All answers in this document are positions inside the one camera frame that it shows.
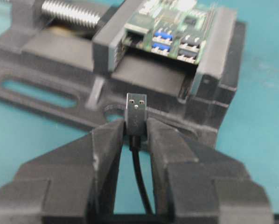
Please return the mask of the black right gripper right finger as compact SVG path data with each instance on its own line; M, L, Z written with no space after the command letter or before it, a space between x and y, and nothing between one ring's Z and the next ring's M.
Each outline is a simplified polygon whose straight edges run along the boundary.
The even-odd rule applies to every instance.
M270 201L244 164L156 119L146 122L158 215L174 224L272 224Z

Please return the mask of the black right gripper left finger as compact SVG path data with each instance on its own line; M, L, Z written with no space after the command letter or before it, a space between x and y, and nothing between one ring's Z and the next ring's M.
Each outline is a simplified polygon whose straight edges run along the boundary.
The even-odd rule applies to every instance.
M124 121L35 157L0 188L0 224L88 224L114 208Z

